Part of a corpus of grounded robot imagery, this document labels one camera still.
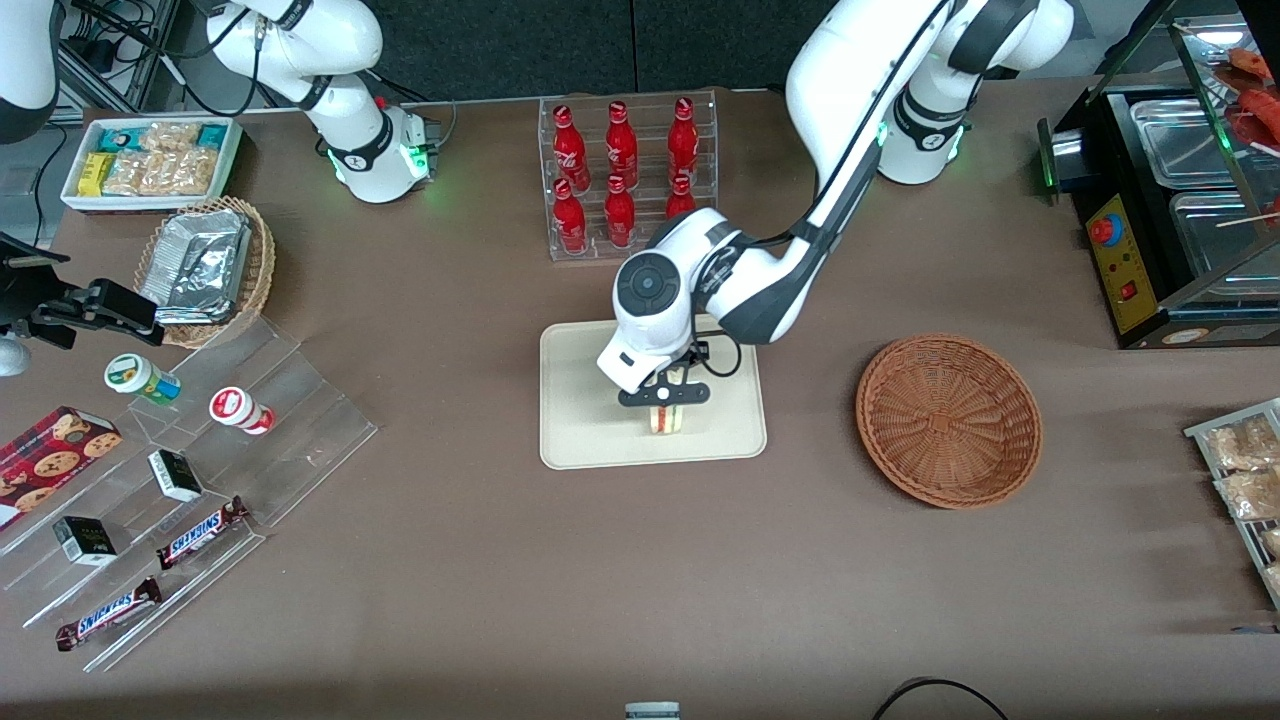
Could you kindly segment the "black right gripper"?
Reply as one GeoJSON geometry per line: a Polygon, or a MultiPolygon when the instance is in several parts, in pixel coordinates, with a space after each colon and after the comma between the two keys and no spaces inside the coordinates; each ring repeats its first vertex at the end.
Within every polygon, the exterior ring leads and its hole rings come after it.
{"type": "Polygon", "coordinates": [[[96,278],[86,287],[61,281],[54,268],[69,260],[9,234],[1,236],[4,334],[31,337],[33,323],[92,329],[84,315],[87,302],[93,299],[93,324],[99,329],[119,331],[152,347],[164,343],[165,327],[156,322],[155,302],[114,281],[96,278]]]}

